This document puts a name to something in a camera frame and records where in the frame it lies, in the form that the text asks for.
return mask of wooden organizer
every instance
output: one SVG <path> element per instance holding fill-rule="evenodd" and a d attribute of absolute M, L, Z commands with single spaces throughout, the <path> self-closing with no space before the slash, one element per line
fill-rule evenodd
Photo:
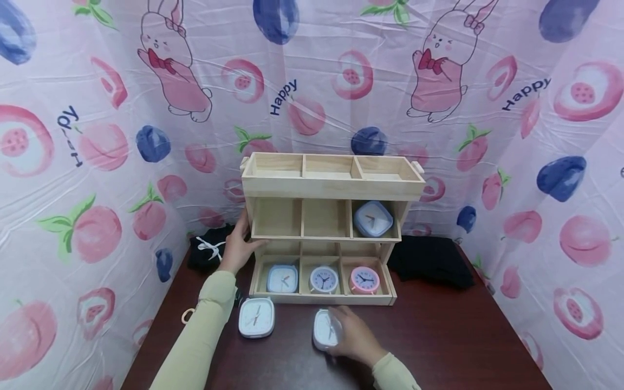
<path fill-rule="evenodd" d="M 252 240 L 271 242 L 255 252 L 249 295 L 275 303 L 317 305 L 393 305 L 396 291 L 386 263 L 412 200 L 425 181 L 417 162 L 404 157 L 253 153 L 241 163 L 243 191 Z M 353 226 L 353 213 L 367 200 L 379 200 L 394 224 L 379 238 L 364 237 Z M 266 290 L 274 264 L 299 269 L 297 293 Z M 311 271 L 331 266 L 340 284 L 333 295 L 310 293 Z M 375 295 L 354 295 L 351 270 L 366 265 L 377 271 Z"/>

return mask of dark wooden table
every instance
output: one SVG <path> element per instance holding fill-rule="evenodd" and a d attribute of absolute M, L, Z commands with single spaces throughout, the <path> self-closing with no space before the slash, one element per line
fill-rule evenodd
<path fill-rule="evenodd" d="M 253 264 L 238 275 L 247 292 Z M 180 267 L 122 390 L 148 389 L 182 331 L 180 316 L 194 307 L 206 279 Z M 550 389 L 483 284 L 455 291 L 424 281 L 401 283 L 392 307 L 355 306 L 380 343 L 413 373 L 423 390 Z M 319 306 L 276 305 L 275 330 L 265 339 L 238 333 L 232 311 L 210 366 L 211 390 L 372 389 L 369 370 L 332 361 L 312 344 Z"/>

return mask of blue fruit illustration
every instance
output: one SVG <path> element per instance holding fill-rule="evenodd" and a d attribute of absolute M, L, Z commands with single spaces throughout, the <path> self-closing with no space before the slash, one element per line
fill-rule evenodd
<path fill-rule="evenodd" d="M 579 35 L 600 0 L 550 0 L 540 15 L 540 33 L 552 43 Z"/>
<path fill-rule="evenodd" d="M 299 7 L 295 0 L 253 0 L 253 18 L 269 41 L 284 45 L 299 27 Z"/>
<path fill-rule="evenodd" d="M 171 142 L 164 131 L 146 125 L 137 133 L 137 148 L 145 161 L 159 162 L 171 152 Z"/>
<path fill-rule="evenodd" d="M 550 162 L 537 174 L 537 188 L 560 202 L 574 194 L 583 181 L 587 161 L 581 156 L 562 157 Z"/>
<path fill-rule="evenodd" d="M 156 251 L 156 270 L 158 270 L 158 278 L 162 283 L 171 279 L 171 267 L 173 266 L 173 253 L 169 248 L 163 248 Z"/>
<path fill-rule="evenodd" d="M 464 228 L 466 233 L 470 233 L 477 221 L 477 210 L 472 206 L 464 207 L 457 216 L 457 226 Z"/>
<path fill-rule="evenodd" d="M 355 155 L 383 156 L 388 146 L 388 138 L 379 127 L 365 127 L 351 139 L 351 151 Z"/>
<path fill-rule="evenodd" d="M 0 0 L 0 56 L 15 65 L 31 59 L 37 34 L 30 20 L 10 0 Z"/>

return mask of sleeve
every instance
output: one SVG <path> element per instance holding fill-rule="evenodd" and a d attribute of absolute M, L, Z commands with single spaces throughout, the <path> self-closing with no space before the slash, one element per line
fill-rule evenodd
<path fill-rule="evenodd" d="M 232 313 L 234 275 L 217 271 L 203 284 L 195 312 L 160 367 L 150 390 L 203 390 L 219 336 Z"/>
<path fill-rule="evenodd" d="M 388 353 L 373 367 L 377 390 L 421 390 L 407 367 Z"/>

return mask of rabbit illustration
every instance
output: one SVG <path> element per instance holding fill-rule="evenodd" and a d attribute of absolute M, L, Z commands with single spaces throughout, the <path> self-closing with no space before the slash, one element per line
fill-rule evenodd
<path fill-rule="evenodd" d="M 476 14 L 469 8 L 484 4 Z M 416 70 L 416 88 L 408 117 L 427 117 L 440 122 L 455 111 L 468 90 L 462 85 L 462 68 L 470 60 L 484 21 L 498 0 L 459 0 L 445 13 L 425 39 L 422 51 L 412 55 Z"/>
<path fill-rule="evenodd" d="M 141 43 L 137 52 L 162 84 L 173 115 L 188 115 L 205 122 L 212 111 L 212 92 L 201 88 L 193 75 L 193 57 L 182 27 L 183 0 L 149 0 L 141 20 Z"/>

